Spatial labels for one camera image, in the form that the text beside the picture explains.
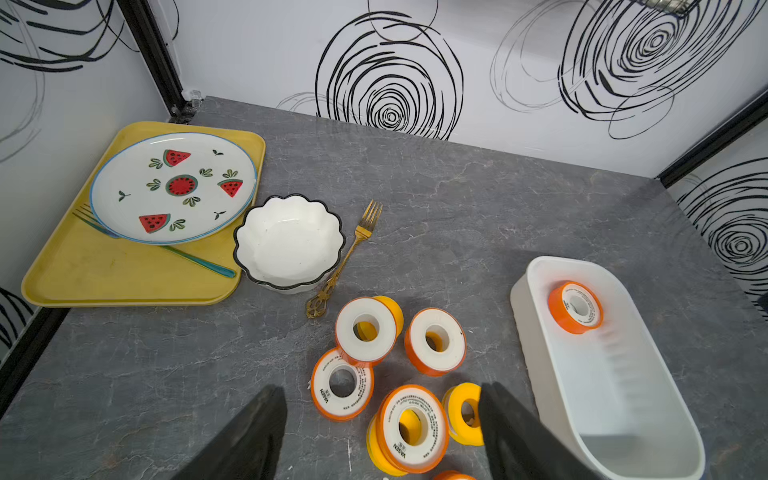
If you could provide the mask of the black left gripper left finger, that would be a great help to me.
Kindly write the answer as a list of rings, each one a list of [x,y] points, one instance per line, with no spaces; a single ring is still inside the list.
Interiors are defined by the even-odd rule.
[[[265,386],[176,479],[272,479],[287,421],[284,389]]]

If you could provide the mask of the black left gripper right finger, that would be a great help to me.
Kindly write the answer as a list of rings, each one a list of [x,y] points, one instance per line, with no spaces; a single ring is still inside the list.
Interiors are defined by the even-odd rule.
[[[498,382],[481,385],[478,412],[494,479],[599,479]]]

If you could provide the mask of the orange tape roll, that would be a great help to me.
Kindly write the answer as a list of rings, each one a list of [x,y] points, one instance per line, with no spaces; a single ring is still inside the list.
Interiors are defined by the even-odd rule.
[[[404,337],[406,355],[422,374],[440,377],[459,368],[467,341],[459,322],[439,308],[426,308],[412,319]]]
[[[428,389],[406,384],[390,392],[376,412],[376,436],[384,456],[406,474],[433,470],[450,443],[447,415]]]
[[[315,364],[310,391],[322,416],[346,422],[360,415],[371,401],[374,372],[372,368],[352,366],[334,348]]]
[[[355,367],[374,367],[392,351],[397,322],[390,309],[372,297],[348,302],[338,313],[335,339],[342,358]]]
[[[474,477],[458,472],[444,471],[436,475],[433,480],[476,480]]]

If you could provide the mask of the yellow tape spool right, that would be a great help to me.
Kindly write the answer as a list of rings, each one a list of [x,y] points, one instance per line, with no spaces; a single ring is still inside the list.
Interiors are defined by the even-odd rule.
[[[443,396],[442,405],[449,422],[449,434],[462,445],[484,445],[479,416],[480,395],[479,385],[465,382],[451,387]]]

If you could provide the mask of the orange tape roll bottom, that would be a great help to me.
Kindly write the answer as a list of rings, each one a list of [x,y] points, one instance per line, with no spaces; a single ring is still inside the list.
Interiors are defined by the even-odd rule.
[[[476,480],[474,477],[458,472],[444,471],[436,475],[433,480]]]

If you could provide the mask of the white plastic storage box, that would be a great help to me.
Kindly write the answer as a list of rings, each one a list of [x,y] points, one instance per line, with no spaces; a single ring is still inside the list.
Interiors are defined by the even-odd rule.
[[[540,256],[510,292],[540,421],[608,479],[699,479],[701,435],[630,293],[609,270]]]

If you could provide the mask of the yellow tape spool under centre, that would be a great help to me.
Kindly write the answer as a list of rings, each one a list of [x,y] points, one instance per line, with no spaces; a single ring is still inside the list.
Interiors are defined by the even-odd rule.
[[[406,472],[395,467],[384,456],[384,453],[381,447],[379,446],[377,436],[376,436],[376,420],[377,419],[378,419],[378,415],[375,415],[369,422],[369,425],[366,431],[366,448],[367,448],[369,458],[373,462],[374,466],[377,469],[381,470],[382,472],[394,477],[403,477],[406,475]]]

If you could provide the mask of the yellow tape spool behind top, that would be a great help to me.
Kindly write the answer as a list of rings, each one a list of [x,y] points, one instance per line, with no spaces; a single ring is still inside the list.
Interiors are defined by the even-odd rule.
[[[386,338],[397,339],[404,329],[404,314],[400,305],[390,297],[373,298],[372,315],[380,333]]]

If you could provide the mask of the gold fork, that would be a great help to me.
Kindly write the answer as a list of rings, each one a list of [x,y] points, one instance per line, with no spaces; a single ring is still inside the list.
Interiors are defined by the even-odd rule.
[[[372,237],[378,220],[382,214],[383,208],[384,205],[381,202],[372,200],[369,203],[362,218],[359,220],[355,228],[354,242],[346,253],[344,259],[334,270],[330,278],[319,290],[319,292],[306,303],[305,313],[308,319],[318,319],[326,313],[327,304],[333,294],[333,291],[335,290],[335,287],[349,258],[352,256],[352,253],[355,251],[359,244],[366,242]]]

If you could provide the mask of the white scalloped bowl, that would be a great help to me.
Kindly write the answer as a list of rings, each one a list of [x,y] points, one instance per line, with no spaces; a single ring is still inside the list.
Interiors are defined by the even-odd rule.
[[[233,259],[247,278],[281,294],[309,291],[341,262],[342,220],[320,200],[273,195],[233,232]]]

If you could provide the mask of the watermelon pattern plate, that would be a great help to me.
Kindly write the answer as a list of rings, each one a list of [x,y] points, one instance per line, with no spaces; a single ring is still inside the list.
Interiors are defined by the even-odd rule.
[[[88,205],[120,238],[148,245],[200,240],[247,210],[262,157],[208,133],[151,137],[106,161],[93,178]]]

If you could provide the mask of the teal handled fork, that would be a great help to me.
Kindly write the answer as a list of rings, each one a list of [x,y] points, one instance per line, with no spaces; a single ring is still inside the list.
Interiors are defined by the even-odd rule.
[[[104,227],[103,225],[101,225],[98,222],[98,220],[95,218],[95,216],[91,212],[90,206],[88,204],[83,204],[83,205],[77,206],[73,210],[72,214],[76,218],[78,218],[79,220],[84,222],[85,224],[87,224],[90,227],[94,228],[95,230],[99,231],[100,233],[102,233],[104,235],[107,235],[108,237],[113,238],[113,239],[120,239],[120,236],[116,235],[114,232],[112,232],[111,230],[107,229],[106,227]],[[169,251],[169,252],[171,252],[171,253],[173,253],[173,254],[175,254],[177,256],[180,256],[182,258],[185,258],[186,260],[188,260],[188,261],[190,261],[190,262],[192,262],[192,263],[194,263],[194,264],[196,264],[198,266],[201,266],[201,267],[203,267],[203,268],[205,268],[207,270],[210,270],[210,271],[212,271],[212,272],[214,272],[214,273],[216,273],[218,275],[221,275],[223,277],[234,278],[236,276],[235,271],[230,269],[230,268],[227,268],[225,266],[222,266],[222,265],[219,265],[219,264],[216,264],[216,263],[213,263],[213,262],[209,262],[209,261],[204,260],[204,259],[202,259],[200,257],[195,256],[195,255],[183,252],[183,251],[181,251],[181,250],[179,250],[179,249],[177,249],[175,247],[172,247],[172,246],[162,246],[162,249],[165,249],[165,250],[167,250],[167,251]]]

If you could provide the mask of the black corner frame post right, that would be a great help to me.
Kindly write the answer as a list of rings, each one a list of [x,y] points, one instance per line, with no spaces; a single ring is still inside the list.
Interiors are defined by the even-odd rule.
[[[665,168],[657,179],[674,185],[767,118],[767,90]]]

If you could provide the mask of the black corner frame post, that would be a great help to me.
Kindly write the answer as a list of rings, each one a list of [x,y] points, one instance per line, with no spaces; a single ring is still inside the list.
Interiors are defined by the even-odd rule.
[[[117,3],[170,115],[169,122],[188,124],[197,109],[183,97],[181,80],[150,3],[146,0],[118,0]]]
[[[767,118],[767,90],[665,168],[657,179],[674,185]]]

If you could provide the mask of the black corner frame post left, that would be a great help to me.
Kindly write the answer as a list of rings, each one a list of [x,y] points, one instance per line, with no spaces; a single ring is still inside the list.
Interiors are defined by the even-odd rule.
[[[170,115],[169,122],[188,124],[197,109],[183,97],[181,80],[150,3],[146,0],[118,0],[117,3]]]

